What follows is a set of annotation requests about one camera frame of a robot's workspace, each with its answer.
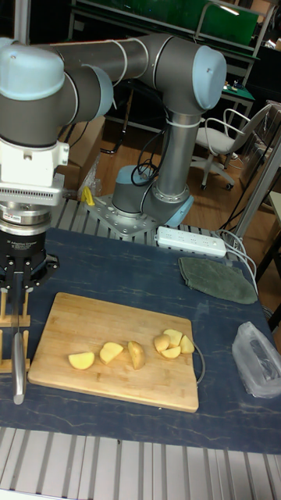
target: knife block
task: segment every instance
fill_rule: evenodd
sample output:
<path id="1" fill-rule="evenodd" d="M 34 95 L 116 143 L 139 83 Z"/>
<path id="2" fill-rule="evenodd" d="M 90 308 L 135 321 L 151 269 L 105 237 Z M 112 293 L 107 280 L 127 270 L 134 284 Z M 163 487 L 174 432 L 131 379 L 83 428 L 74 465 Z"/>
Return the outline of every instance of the knife block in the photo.
<path id="1" fill-rule="evenodd" d="M 25 330 L 23 332 L 23 349 L 24 357 L 26 360 L 26 370 L 30 368 L 30 359 L 27 359 L 27 345 L 28 345 L 28 335 L 29 331 Z M 11 373 L 12 372 L 12 360 L 2 359 L 2 342 L 3 342 L 3 332 L 0 330 L 0 373 Z"/>
<path id="2" fill-rule="evenodd" d="M 30 326 L 30 315 L 27 314 L 27 306 L 28 306 L 28 296 L 29 294 L 26 291 L 25 299 L 23 303 L 23 314 L 19 317 L 20 319 L 20 327 L 29 327 Z M 5 292 L 1 293 L 1 304 L 0 304 L 0 327 L 11 327 L 12 326 L 12 316 L 6 315 L 6 302 L 7 302 L 7 294 Z"/>

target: light blue joint cap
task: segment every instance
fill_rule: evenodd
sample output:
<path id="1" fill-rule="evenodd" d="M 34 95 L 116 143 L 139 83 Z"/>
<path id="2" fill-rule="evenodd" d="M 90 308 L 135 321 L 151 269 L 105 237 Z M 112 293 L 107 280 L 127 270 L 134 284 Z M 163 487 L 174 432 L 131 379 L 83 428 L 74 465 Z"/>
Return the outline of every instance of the light blue joint cap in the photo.
<path id="1" fill-rule="evenodd" d="M 61 58 L 29 45 L 0 49 L 0 93 L 17 101 L 34 101 L 55 94 L 65 76 Z"/>
<path id="2" fill-rule="evenodd" d="M 194 202 L 194 197 L 190 196 L 184 204 L 177 210 L 176 213 L 173 214 L 171 219 L 167 220 L 165 224 L 171 227 L 178 227 L 186 214 L 190 211 L 190 208 Z"/>
<path id="3" fill-rule="evenodd" d="M 116 182 L 118 184 L 132 184 L 131 177 L 134 168 L 136 168 L 135 165 L 126 165 L 122 169 L 120 169 L 116 178 Z M 144 182 L 144 178 L 141 177 L 138 172 L 134 173 L 133 180 L 137 184 L 141 184 L 142 182 Z"/>
<path id="4" fill-rule="evenodd" d="M 202 109 L 212 109 L 219 101 L 226 81 L 226 60 L 207 45 L 196 52 L 192 69 L 192 83 L 197 103 Z"/>
<path id="5" fill-rule="evenodd" d="M 112 107 L 113 103 L 113 85 L 110 80 L 108 74 L 102 70 L 101 68 L 97 68 L 96 66 L 90 66 L 90 68 L 97 75 L 98 83 L 101 88 L 101 101 L 98 107 L 97 114 L 94 118 L 98 118 L 99 116 L 104 116 Z"/>

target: knife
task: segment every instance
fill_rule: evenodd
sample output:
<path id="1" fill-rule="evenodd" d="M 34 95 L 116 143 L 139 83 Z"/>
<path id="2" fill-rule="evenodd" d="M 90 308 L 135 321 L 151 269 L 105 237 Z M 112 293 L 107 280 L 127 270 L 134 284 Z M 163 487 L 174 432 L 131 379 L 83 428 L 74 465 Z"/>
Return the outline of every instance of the knife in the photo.
<path id="1" fill-rule="evenodd" d="M 22 277 L 21 273 L 15 273 L 12 281 L 12 392 L 15 405 L 22 404 L 27 385 L 23 334 L 20 332 L 19 316 Z"/>

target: knife handle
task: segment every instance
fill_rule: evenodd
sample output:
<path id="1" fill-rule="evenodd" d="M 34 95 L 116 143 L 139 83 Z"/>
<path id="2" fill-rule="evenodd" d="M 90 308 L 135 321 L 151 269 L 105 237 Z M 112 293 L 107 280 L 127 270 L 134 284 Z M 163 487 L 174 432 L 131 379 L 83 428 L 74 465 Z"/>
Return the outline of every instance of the knife handle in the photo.
<path id="1" fill-rule="evenodd" d="M 18 331 L 12 338 L 12 391 L 15 405 L 21 405 L 27 386 L 23 335 Z"/>

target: wall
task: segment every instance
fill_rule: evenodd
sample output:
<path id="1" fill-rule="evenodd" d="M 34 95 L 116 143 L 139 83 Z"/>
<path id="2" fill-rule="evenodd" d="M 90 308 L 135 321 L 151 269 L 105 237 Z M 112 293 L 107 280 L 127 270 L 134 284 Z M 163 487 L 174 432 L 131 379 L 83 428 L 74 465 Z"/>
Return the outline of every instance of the wall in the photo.
<path id="1" fill-rule="evenodd" d="M 260 13 L 266 14 L 267 11 L 269 10 L 270 3 L 265 2 L 264 0 L 254 0 L 252 3 L 251 10 L 256 10 Z M 258 23 L 262 23 L 264 17 L 259 16 L 258 17 Z"/>

